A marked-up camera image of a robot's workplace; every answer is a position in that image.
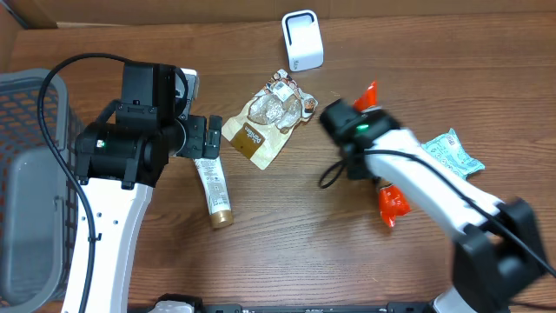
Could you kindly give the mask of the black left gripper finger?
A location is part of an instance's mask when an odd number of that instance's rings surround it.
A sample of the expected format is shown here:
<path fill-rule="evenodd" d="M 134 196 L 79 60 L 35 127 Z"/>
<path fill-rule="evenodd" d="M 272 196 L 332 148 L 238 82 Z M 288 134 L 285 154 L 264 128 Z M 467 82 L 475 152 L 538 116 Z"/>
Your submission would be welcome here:
<path fill-rule="evenodd" d="M 202 157 L 206 159 L 216 159 L 220 155 L 221 138 L 214 137 L 207 139 L 204 147 Z"/>
<path fill-rule="evenodd" d="M 208 137 L 219 138 L 222 133 L 222 117 L 211 115 L 208 120 Z"/>

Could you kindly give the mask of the beige cookie pouch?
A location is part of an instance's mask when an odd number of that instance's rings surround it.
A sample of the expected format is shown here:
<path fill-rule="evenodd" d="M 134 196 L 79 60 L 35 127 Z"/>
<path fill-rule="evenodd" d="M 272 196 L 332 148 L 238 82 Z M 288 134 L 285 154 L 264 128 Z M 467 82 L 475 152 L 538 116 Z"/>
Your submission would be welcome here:
<path fill-rule="evenodd" d="M 241 112 L 223 126 L 231 145 L 259 169 L 277 157 L 299 123 L 314 115 L 318 101 L 283 69 L 276 71 Z"/>

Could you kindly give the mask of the white shampoo tube gold cap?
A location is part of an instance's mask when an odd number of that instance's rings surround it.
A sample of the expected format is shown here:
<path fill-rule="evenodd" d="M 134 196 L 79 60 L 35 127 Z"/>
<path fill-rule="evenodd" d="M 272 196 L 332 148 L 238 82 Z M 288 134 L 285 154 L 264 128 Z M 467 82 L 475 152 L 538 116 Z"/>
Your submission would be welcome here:
<path fill-rule="evenodd" d="M 220 229 L 229 226 L 234 217 L 221 158 L 200 158 L 194 162 L 204 188 L 212 227 Z"/>

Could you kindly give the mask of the orange spaghetti package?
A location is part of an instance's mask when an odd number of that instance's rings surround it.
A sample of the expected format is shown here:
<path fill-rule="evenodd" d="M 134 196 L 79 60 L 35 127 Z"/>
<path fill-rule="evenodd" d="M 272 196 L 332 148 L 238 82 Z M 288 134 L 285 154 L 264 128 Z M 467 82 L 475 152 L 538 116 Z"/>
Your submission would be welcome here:
<path fill-rule="evenodd" d="M 376 105 L 377 82 L 373 81 L 363 95 L 354 101 L 353 107 L 359 112 L 364 112 Z M 396 217 L 404 216 L 411 211 L 410 205 L 403 193 L 389 181 L 376 176 L 373 182 L 378 195 L 381 219 L 389 228 L 393 228 Z"/>

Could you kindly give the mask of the teal wipes packet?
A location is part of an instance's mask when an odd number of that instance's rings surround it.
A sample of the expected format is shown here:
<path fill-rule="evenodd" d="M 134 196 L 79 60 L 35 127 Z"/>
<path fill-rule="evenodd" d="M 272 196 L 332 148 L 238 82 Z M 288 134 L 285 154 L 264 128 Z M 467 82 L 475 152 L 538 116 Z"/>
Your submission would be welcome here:
<path fill-rule="evenodd" d="M 454 129 L 423 143 L 421 147 L 463 179 L 485 169 L 482 162 L 466 153 Z"/>

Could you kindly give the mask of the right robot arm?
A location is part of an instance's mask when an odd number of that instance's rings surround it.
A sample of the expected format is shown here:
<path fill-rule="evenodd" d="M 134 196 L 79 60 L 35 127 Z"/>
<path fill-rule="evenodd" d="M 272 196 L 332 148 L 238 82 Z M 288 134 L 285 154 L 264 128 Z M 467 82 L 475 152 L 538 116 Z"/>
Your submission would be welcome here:
<path fill-rule="evenodd" d="M 428 312 L 507 312 L 522 290 L 554 274 L 526 201 L 505 203 L 457 176 L 384 109 L 358 111 L 338 99 L 320 123 L 340 150 L 334 169 L 391 183 L 452 240 L 452 286 Z"/>

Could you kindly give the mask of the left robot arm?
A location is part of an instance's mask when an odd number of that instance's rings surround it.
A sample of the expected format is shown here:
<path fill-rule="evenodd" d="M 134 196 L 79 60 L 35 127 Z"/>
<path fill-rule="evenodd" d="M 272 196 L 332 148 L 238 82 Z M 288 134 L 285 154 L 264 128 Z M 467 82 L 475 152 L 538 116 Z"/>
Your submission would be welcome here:
<path fill-rule="evenodd" d="M 215 162 L 222 120 L 190 114 L 196 70 L 127 63 L 122 93 L 77 136 L 81 189 L 65 312 L 125 312 L 136 243 L 171 157 Z"/>

